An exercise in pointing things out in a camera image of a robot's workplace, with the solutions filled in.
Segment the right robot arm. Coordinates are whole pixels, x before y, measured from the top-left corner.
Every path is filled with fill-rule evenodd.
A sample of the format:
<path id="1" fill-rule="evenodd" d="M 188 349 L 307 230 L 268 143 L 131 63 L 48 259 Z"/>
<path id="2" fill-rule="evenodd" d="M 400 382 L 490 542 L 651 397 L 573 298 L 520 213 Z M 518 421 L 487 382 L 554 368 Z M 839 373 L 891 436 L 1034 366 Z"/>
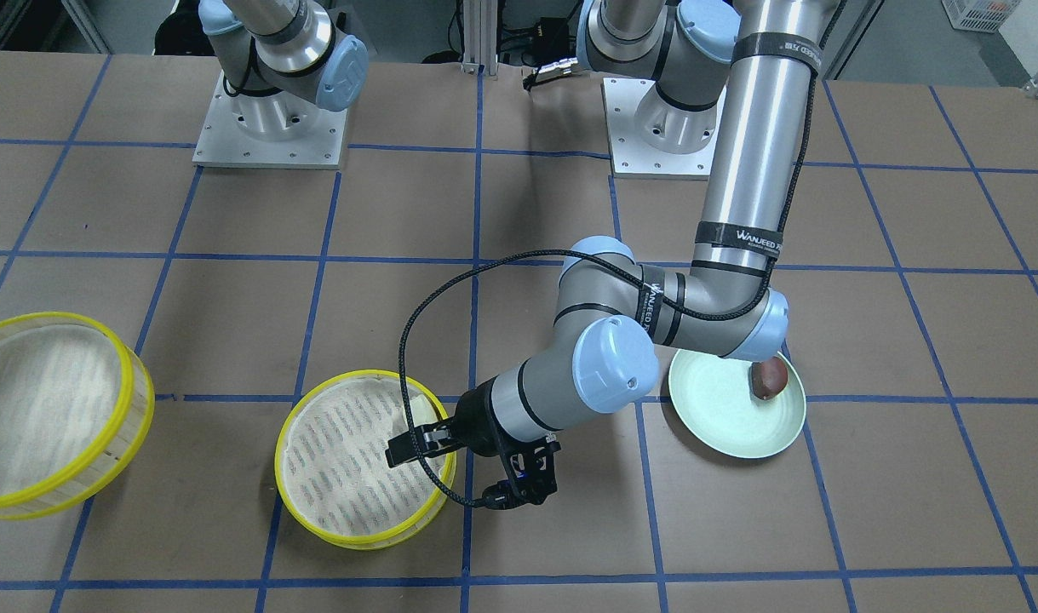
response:
<path id="1" fill-rule="evenodd" d="M 367 80 L 365 43 L 316 1 L 200 1 L 198 16 L 221 65 L 221 97 L 255 139 L 293 139 L 318 112 L 351 107 Z"/>

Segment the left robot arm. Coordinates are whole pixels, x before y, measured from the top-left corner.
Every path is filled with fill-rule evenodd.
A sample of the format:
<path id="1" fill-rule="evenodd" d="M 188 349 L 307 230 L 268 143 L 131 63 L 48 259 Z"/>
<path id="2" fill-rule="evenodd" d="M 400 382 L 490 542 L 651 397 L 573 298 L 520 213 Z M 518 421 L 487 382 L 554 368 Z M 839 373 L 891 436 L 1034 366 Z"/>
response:
<path id="1" fill-rule="evenodd" d="M 687 271 L 641 264 L 623 241 L 589 236 L 562 260 L 547 349 L 483 381 L 452 416 L 403 416 L 380 459 L 413 466 L 469 508 L 541 504 L 556 490 L 556 434 L 651 392 L 658 347 L 761 364 L 787 336 L 769 279 L 805 158 L 823 51 L 841 1 L 586 1 L 576 55 L 586 69 L 650 84 L 647 140 L 718 112 Z"/>

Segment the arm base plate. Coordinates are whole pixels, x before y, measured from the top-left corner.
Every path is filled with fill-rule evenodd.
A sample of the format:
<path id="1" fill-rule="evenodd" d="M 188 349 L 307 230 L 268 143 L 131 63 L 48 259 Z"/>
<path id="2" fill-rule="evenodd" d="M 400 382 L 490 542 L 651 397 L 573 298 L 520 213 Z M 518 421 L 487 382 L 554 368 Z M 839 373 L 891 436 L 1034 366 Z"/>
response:
<path id="1" fill-rule="evenodd" d="M 635 78 L 603 80 L 612 174 L 617 179 L 708 180 L 726 91 L 714 107 L 690 112 L 671 106 L 656 85 Z"/>
<path id="2" fill-rule="evenodd" d="M 197 137 L 192 162 L 204 168 L 339 170 L 348 111 L 321 110 L 286 92 L 230 95 L 224 74 Z"/>

